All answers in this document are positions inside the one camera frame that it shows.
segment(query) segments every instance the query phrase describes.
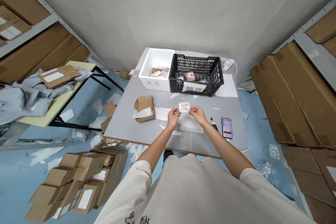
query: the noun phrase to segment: blue floor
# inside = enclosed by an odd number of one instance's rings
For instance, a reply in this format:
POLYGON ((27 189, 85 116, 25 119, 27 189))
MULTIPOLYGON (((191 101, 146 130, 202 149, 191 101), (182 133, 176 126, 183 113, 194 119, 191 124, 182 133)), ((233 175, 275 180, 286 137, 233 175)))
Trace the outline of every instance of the blue floor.
MULTIPOLYGON (((115 75, 110 75, 121 87, 125 88, 128 80, 117 78, 115 75)), ((102 99, 102 104, 114 93, 122 94, 122 92, 114 87, 109 81, 102 79, 102 81, 112 88, 111 91, 100 86, 97 82, 89 79, 83 88, 77 93, 76 97, 69 103, 68 108, 72 108, 75 112, 75 118, 70 123, 79 123, 88 125, 92 123, 98 115, 92 107, 97 100, 102 99)), ((274 144, 275 140, 268 124, 265 111, 262 107, 258 95, 250 95, 247 92, 239 91, 239 99, 241 102, 242 111, 249 114, 248 120, 244 120, 246 134, 250 144, 250 157, 254 165, 262 160, 268 160, 274 167, 275 173, 269 178, 269 181, 278 188, 281 192, 288 196, 293 196, 292 191, 287 183, 287 174, 282 165, 281 160, 276 160, 268 155, 268 145, 274 144)), ((57 128, 57 127, 36 127, 30 126, 21 138, 53 138, 57 141, 68 139, 74 142, 73 146, 66 147, 59 153, 46 159, 50 162, 55 158, 62 157, 66 152, 81 152, 91 149, 90 140, 96 132, 91 132, 86 143, 82 143, 77 139, 71 137, 71 129, 57 128)), ((0 152, 0 216, 1 223, 30 223, 25 220, 25 216, 30 209, 28 201, 36 190, 37 186, 42 184, 46 178, 47 164, 36 164, 30 166, 32 160, 31 153, 37 151, 33 150, 17 150, 17 151, 2 151, 0 152)), ((175 153, 177 156, 186 155, 185 153, 175 153)), ((126 175, 131 165, 131 158, 133 154, 128 154, 125 167, 122 173, 122 178, 126 175)), ((222 167, 225 167, 222 160, 215 159, 222 167)), ((159 176, 163 165, 163 155, 158 162, 153 172, 153 182, 159 176)), ((92 224, 98 216, 101 208, 92 210, 87 215, 79 215, 73 211, 63 215, 60 219, 50 219, 46 223, 81 223, 92 224)))

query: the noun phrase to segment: flattened cardboard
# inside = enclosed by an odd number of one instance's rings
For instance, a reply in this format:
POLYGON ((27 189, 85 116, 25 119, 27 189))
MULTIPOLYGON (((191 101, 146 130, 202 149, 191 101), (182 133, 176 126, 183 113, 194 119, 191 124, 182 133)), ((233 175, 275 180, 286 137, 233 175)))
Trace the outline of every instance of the flattened cardboard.
POLYGON ((294 144, 294 136, 290 132, 287 123, 266 84, 259 66, 256 65, 253 67, 250 74, 258 91, 261 103, 265 109, 268 122, 272 128, 276 141, 279 143, 294 144))
POLYGON ((281 149, 289 167, 322 175, 311 149, 292 146, 281 146, 281 149))
POLYGON ((320 146, 274 56, 267 55, 259 68, 297 145, 320 146))
POLYGON ((67 83, 68 81, 73 80, 74 78, 80 76, 81 73, 78 72, 73 66, 71 65, 66 65, 66 66, 60 66, 57 67, 55 71, 52 71, 50 73, 47 73, 45 75, 39 75, 38 77, 43 81, 43 83, 50 89, 56 88, 60 85, 63 85, 67 83), (61 73, 63 76, 59 77, 55 80, 52 80, 50 82, 46 81, 46 78, 50 75, 53 75, 55 73, 61 73))

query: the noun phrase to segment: white foam box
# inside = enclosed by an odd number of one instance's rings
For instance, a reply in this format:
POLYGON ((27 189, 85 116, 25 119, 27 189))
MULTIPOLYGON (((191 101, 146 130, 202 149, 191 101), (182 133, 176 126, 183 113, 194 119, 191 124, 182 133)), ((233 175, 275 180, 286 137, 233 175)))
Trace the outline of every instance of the white foam box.
POLYGON ((153 68, 170 67, 174 50, 150 48, 140 70, 139 78, 146 89, 170 92, 168 78, 151 77, 153 68))

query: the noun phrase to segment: stack of boxes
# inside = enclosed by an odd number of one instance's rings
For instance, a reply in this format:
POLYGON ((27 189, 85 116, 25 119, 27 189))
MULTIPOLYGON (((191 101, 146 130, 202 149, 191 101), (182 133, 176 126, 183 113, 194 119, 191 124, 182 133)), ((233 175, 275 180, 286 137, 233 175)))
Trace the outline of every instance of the stack of boxes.
POLYGON ((26 219, 42 223, 73 208, 80 214, 98 209, 119 184, 126 158, 127 152, 109 148, 65 153, 29 201, 26 219))

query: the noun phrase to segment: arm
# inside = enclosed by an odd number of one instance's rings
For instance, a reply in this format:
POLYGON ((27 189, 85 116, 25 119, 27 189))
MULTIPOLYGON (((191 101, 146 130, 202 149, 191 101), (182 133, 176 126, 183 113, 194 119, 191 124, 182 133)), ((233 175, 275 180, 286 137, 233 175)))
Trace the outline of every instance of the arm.
POLYGON ((154 142, 140 155, 137 161, 146 160, 151 168, 152 173, 155 169, 156 164, 158 163, 160 156, 175 129, 177 121, 179 120, 181 113, 179 108, 173 108, 168 113, 168 125, 161 132, 161 134, 154 140, 154 142))
POLYGON ((189 110, 195 120, 203 127, 221 159, 231 174, 239 179, 241 173, 246 168, 255 169, 253 164, 232 144, 230 144, 214 127, 208 122, 203 109, 198 106, 193 106, 189 110))

